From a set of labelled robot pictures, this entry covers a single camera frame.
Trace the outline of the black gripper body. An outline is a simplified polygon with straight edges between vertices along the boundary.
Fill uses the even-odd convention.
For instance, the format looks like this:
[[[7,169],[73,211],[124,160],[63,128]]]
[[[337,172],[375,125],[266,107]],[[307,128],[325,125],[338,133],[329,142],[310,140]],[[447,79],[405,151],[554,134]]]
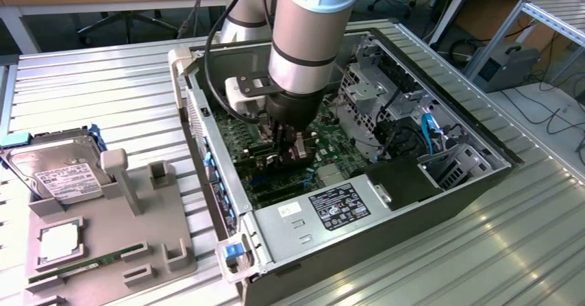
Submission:
[[[267,96],[266,111],[279,125],[304,131],[317,118],[322,102],[323,92],[306,95],[279,92]]]

